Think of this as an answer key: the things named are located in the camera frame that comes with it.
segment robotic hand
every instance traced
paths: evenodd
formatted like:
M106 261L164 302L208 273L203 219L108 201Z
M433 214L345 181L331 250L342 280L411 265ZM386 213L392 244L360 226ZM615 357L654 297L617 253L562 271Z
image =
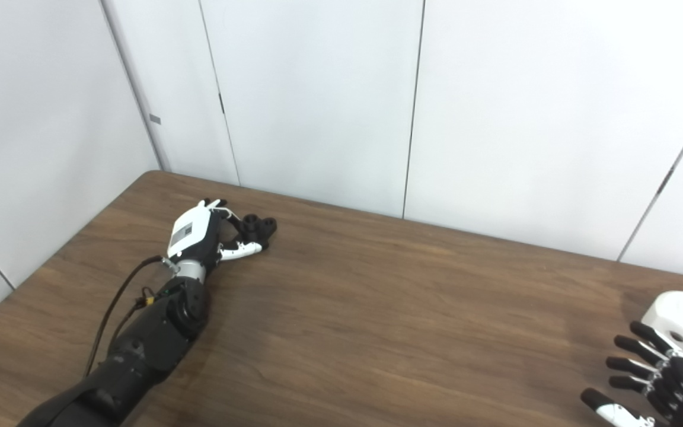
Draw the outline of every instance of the robotic hand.
M223 221L238 231L220 241ZM128 276L102 319L84 378L31 411L19 427L117 427L147 391L166 378L192 348L207 324L209 293L205 279L221 260L239 259L268 247L276 220L250 214L239 219L225 200L202 200L176 220L168 257L150 257ZM92 371L94 355L109 314L136 272L163 262L173 278L136 305L117 325L106 359ZM125 321L138 316L125 329Z
M642 394L667 423L642 416L592 388L583 391L581 400L616 427L683 427L683 351L661 332L640 322L631 323L631 332L649 345L622 335L615 338L615 345L649 364L609 357L607 367L631 373L610 377L610 386Z

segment white robotic hand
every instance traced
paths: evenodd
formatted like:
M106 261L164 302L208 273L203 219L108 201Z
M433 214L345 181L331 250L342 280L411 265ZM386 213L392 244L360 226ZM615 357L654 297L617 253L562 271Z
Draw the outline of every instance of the white robotic hand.
M642 416L592 388L583 391L581 400L616 427L683 427L683 351L640 322L631 322L631 332L649 344L618 335L615 345L634 352L648 364L609 357L607 367L631 373L610 377L610 386L642 394L666 422Z

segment wire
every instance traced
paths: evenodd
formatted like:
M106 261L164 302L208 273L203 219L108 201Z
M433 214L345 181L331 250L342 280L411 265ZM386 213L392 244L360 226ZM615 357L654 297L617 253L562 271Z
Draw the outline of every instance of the wire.
M91 371L91 365L93 365L94 363L94 357L97 356L97 349L100 346L100 341L102 340L102 333L104 332L104 329L107 326L107 321L109 320L109 316L112 313L112 309L114 309L114 306L117 304L117 300L119 300L121 295L123 295L125 288L128 287L128 284L130 283L130 281L132 281L133 277L136 276L136 273L138 273L142 268L146 267L147 265L161 261L162 257L159 255L155 255L154 257L149 257L148 259L143 260L141 264L137 265L136 268L133 271L131 271L131 273L125 279L120 288L117 289L114 298L112 298L111 303L109 303L107 311L105 311L105 315L102 318L102 322L100 322L100 327L97 330L97 337L94 338L94 343L91 347L91 352L89 353L89 361L87 362L86 369L84 370L84 378L89 376L89 372Z
M117 327L114 328L114 332L112 333L112 338L109 339L109 345L110 346L112 346L112 343L114 343L114 340L116 340L117 335L119 335L120 330L123 328L123 325L125 324L125 322L127 322L128 319L130 319L130 316L133 316L133 313L135 313L136 310L138 310L138 309L139 309L138 305L133 305L133 306L131 306L130 310L128 310L128 313L126 313L125 316L123 316L121 321L117 324Z

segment brown table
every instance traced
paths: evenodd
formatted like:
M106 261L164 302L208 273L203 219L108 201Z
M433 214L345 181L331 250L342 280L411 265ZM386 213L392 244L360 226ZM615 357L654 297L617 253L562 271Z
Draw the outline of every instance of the brown table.
M677 274L147 173L0 304L0 425L78 381L119 283L204 197L279 232L212 274L209 326L127 425L603 427L578 394L607 389L613 336L683 289ZM142 271L108 329L167 276Z

